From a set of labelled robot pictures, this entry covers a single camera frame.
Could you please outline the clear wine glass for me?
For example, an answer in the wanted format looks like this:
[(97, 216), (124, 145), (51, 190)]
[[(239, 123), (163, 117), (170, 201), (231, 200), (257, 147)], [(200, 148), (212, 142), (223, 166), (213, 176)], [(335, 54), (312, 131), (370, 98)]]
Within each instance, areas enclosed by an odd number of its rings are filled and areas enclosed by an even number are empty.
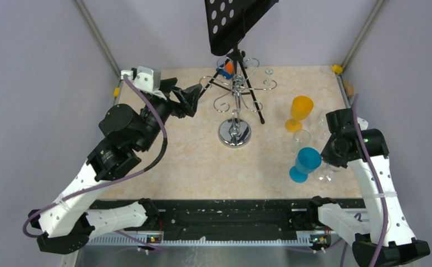
[(314, 178), (318, 182), (332, 182), (337, 180), (342, 172), (343, 168), (322, 163), (321, 166), (313, 173)]
[(298, 152), (307, 147), (311, 142), (311, 134), (303, 129), (297, 130), (291, 140), (290, 140), (290, 150), (293, 154), (298, 154)]
[(315, 140), (322, 140), (329, 133), (326, 115), (328, 110), (321, 110), (314, 120), (311, 127), (312, 138)]

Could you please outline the clear wine glass back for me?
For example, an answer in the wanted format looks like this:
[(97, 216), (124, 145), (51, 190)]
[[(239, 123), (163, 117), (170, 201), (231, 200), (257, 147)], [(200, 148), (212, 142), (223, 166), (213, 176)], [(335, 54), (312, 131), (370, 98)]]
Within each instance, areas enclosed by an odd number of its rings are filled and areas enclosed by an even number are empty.
[(318, 182), (332, 182), (337, 180), (342, 172), (343, 168), (322, 163), (321, 166), (313, 173), (314, 178)]

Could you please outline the blue plastic wine glass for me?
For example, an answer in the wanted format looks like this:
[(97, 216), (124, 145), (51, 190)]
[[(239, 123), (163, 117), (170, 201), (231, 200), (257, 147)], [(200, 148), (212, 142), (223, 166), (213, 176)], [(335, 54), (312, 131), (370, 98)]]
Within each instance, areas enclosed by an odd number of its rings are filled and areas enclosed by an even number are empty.
[(303, 183), (308, 179), (308, 175), (313, 173), (321, 166), (320, 153), (311, 147), (304, 147), (299, 150), (295, 165), (290, 168), (289, 176), (292, 181)]

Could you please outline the yellow plastic wine glass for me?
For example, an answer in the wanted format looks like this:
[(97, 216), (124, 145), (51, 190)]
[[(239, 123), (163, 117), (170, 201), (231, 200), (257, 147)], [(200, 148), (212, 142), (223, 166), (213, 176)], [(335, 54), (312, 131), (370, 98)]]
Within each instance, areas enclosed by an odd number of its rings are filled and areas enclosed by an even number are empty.
[(289, 132), (296, 132), (302, 129), (302, 121), (310, 115), (313, 108), (314, 103), (309, 97), (295, 97), (290, 109), (291, 118), (285, 123), (286, 130)]

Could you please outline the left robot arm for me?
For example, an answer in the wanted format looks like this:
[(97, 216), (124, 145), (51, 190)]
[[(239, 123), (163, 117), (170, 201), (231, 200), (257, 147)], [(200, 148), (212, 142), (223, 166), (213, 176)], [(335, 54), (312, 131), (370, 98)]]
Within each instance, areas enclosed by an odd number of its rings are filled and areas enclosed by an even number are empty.
[(141, 98), (144, 107), (136, 112), (119, 103), (99, 123), (104, 138), (87, 156), (80, 171), (54, 202), (32, 210), (23, 225), (39, 229), (40, 251), (67, 255), (90, 240), (127, 228), (151, 230), (158, 224), (159, 211), (149, 199), (140, 199), (111, 209), (93, 209), (92, 204), (108, 187), (150, 171), (166, 153), (170, 116), (193, 117), (202, 85), (179, 88), (176, 78), (165, 79), (158, 88), (145, 90), (137, 79), (124, 82)]

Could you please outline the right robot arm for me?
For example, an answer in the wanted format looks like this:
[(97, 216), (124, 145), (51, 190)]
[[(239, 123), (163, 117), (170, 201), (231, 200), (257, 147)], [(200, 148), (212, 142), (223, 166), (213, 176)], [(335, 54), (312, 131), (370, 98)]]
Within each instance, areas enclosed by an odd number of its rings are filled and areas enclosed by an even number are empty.
[(338, 203), (323, 199), (306, 214), (313, 229), (328, 226), (352, 249), (358, 266), (398, 266), (430, 255), (426, 241), (419, 240), (402, 211), (390, 172), (389, 150), (378, 129), (362, 130), (353, 109), (326, 115), (331, 134), (322, 150), (323, 161), (350, 168), (360, 185), (368, 222), (349, 215)]

